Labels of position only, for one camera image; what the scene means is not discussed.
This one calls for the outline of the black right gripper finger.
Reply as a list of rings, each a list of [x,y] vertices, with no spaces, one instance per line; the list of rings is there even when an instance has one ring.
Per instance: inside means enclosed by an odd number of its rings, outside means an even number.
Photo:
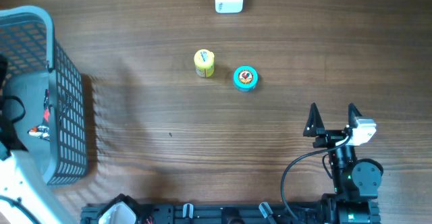
[[[357,124],[356,124],[356,118],[357,117],[362,117],[362,114],[357,109],[357,107],[354,105],[354,103],[350,103],[348,105],[348,125],[351,128],[354,128],[357,126]]]
[[[310,106],[309,116],[305,125],[303,136],[305,137],[317,137],[325,134],[325,126],[321,119],[318,107],[316,103],[312,103]]]

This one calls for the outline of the teal tin can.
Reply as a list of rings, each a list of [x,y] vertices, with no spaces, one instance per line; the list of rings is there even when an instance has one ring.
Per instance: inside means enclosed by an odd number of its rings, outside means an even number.
[[[249,65],[238,67],[233,74],[234,87],[240,92],[253,91],[256,88],[258,81],[259,75],[257,71]]]

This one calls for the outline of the yellow cylindrical container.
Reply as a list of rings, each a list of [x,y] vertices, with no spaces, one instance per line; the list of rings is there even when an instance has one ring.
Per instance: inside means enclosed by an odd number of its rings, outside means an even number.
[[[200,49],[194,55],[196,73],[202,78],[209,78],[215,69],[214,53],[207,49]]]

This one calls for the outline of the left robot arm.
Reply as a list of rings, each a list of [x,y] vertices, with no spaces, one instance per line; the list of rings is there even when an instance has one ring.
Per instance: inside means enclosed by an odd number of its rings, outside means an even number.
[[[75,223],[47,187],[34,159],[18,138],[15,118],[1,116],[1,212],[10,223]],[[124,194],[104,206],[84,209],[81,223],[152,223],[152,208]]]

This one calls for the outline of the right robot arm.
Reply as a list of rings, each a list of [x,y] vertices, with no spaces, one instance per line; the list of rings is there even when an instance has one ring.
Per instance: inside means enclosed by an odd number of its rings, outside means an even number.
[[[316,104],[310,106],[303,135],[314,137],[314,148],[328,152],[335,192],[322,195],[318,223],[376,224],[381,222],[375,200],[382,182],[383,167],[373,159],[358,159],[355,148],[367,143],[377,124],[364,117],[354,104],[348,105],[348,125],[327,130]]]

